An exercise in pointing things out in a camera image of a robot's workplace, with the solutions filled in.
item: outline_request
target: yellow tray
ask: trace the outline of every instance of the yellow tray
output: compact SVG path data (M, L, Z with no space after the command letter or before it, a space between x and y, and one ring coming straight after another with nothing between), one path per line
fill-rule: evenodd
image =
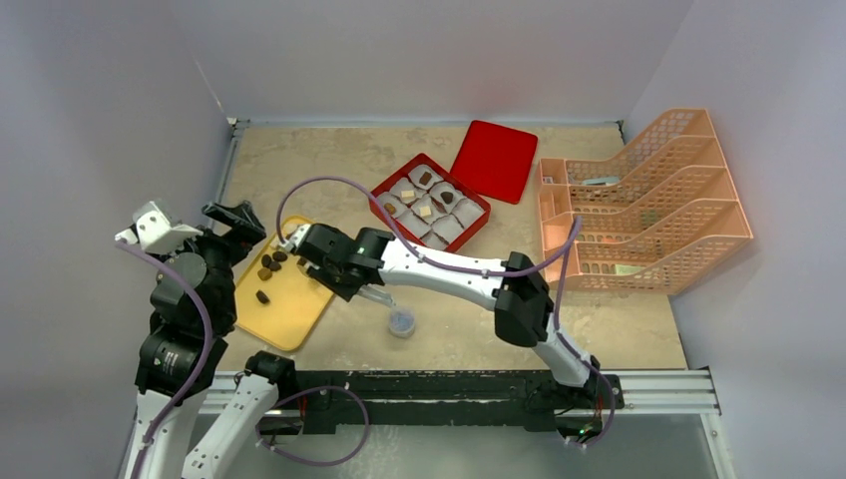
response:
M282 224L282 232L287 234L299 225L311 223L309 219L291 216ZM277 235L270 237L235 285L237 325L283 351L292 351L302 345L333 293L306 276L294 256L283 262L282 269L272 278L259 279L261 257L275 251L272 245L276 238ZM270 303L258 301L255 292L259 289L267 294Z

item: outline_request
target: food piece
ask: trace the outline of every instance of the food piece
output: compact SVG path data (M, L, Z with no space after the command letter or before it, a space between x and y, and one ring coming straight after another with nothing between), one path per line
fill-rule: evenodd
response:
M435 202L429 195L424 195L423 198L417 201L413 207L414 213L423 219L424 222L431 225L439 218L443 218L445 212L441 211L435 206Z
M409 183L408 180L406 180L406 183L408 183L409 187L412 190L414 189L414 187L411 186L411 183ZM382 204L383 207L385 207L385 210L387 210L388 215L390 215L394 218L402 215L406 211L406 206L404 205L403 201L400 200L399 198L397 198L396 196L392 195L390 192L385 192L385 193L379 195L378 197L376 197L376 200L378 200L379 203ZM414 203L414 201L416 201L416 200L417 200L417 197L413 198L408 203Z
M464 195L456 190L449 182L441 182L433 186L432 190L429 191L429 196L432 197L432 200L437 205L443 207L442 210L444 213L452 213L458 202L464 199Z
M273 276L273 271L267 269L266 267L258 270L258 278L262 281L267 281L271 276Z
M268 304L270 302L270 298L261 289L255 292L255 297L258 298L258 302L261 304Z
M429 190L436 183L444 181L431 167L428 165L418 165L413 170L408 172L408 178L417 188Z
M410 198L403 198L402 192L414 192L414 196ZM397 183L395 183L393 187L391 187L390 194L398 198L403 204L411 205L412 203L416 202L418 198L421 198L423 195L425 195L426 192L415 187L414 184L408 181L407 178L402 177L397 180Z

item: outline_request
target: red tray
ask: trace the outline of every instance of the red tray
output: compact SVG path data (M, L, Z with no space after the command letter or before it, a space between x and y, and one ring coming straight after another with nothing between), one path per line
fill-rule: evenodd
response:
M396 184L396 182L401 177L408 177L408 173L417 168L419 165L428 165L429 168L435 171L441 178L444 179L445 182L449 182L456 190L461 192L465 197L469 198L476 202L477 205L482 207L482 210L485 212L476 220L475 223L470 225L469 228L464 230L454 241L452 241L444 251L446 252L455 252L458 250L459 247L464 245L467 240L470 239L472 235L475 235L478 230L480 230L485 223L488 222L488 218L491 216L491 205L482 199L479 195L476 194L473 190L465 187L461 182L455 179L449 172L441 168L440 165L434 162L431 158L427 157L425 154L420 154L414 157L410 162L403 165L399 170L394 172L393 175L388 177L384 182L379 184L378 187L374 188L372 193L374 197L378 197L379 195L389 191L392 186ZM385 221L385 217L379 212L379 207L376 206L373 202L370 202L370 210L376 215L380 220L382 220L386 225L387 222ZM397 227L399 228L402 235L407 239L416 242L417 244L423 245L423 240L416 237L415 235L411 234L405 227L396 222Z

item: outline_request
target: item in basket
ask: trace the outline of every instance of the item in basket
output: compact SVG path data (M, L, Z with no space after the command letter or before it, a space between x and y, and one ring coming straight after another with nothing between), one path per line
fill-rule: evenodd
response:
M636 272L643 269L643 266L635 266L632 264L615 264L614 265L614 274L635 274Z
M446 241L440 239L434 232L427 233L421 240L423 240L423 244L426 244L426 247L431 247L439 251L443 251L449 246Z
M420 220L411 210L400 215L397 218L397 222L417 238L423 238L431 230L429 225L423 220Z
M429 195L424 195L423 198L418 200L417 203L411 207L411 210L413 210L418 217L422 218L423 221L429 225L435 223L439 218L442 218L445 215L435 208L435 204L432 202L432 197Z
M583 187L603 187L608 185L616 185L620 182L620 177L601 177L601 178L591 178L588 180L582 181Z
M455 217L449 215L435 222L432 225L432 231L449 244L464 232L464 227Z
M406 195L405 197L403 197L402 196L403 192L414 192L414 196L409 197L409 196ZM404 203L406 205L411 205L412 203L417 201L417 199L423 197L423 195L425 195L425 194L426 194L426 192L416 188L405 177L402 177L399 180L397 180L397 183L395 183L394 186L391 187L391 195L399 198L402 201L402 203Z
M444 181L428 165L418 165L414 170L408 172L408 178L411 179L411 183L423 190L429 190L434 184Z
M376 200L379 200L379 203L381 203L382 206L385 207L385 210L387 210L388 213L394 218L402 215L408 210L408 208L403 205L402 202L397 200L396 197L394 197L388 192L379 195Z
M436 206L442 206L442 210L446 213L452 213L458 202L464 199L464 195L447 182L441 182L432 187L429 196L435 201Z
M464 228L469 228L470 225L475 223L476 220L478 220L484 213L485 211L482 210L482 207L468 198L458 202L452 211L452 214L455 215L455 218L458 219L459 223L464 225Z

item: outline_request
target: white wall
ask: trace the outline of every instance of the white wall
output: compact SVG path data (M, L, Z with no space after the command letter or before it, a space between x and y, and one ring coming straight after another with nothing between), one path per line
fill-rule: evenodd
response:
M0 467L114 477L154 272L150 197L198 220L227 124L167 3L0 1Z
M741 477L846 471L846 2L694 3L628 123L704 106L756 234L673 309Z
M226 114L624 118L692 0L171 0Z

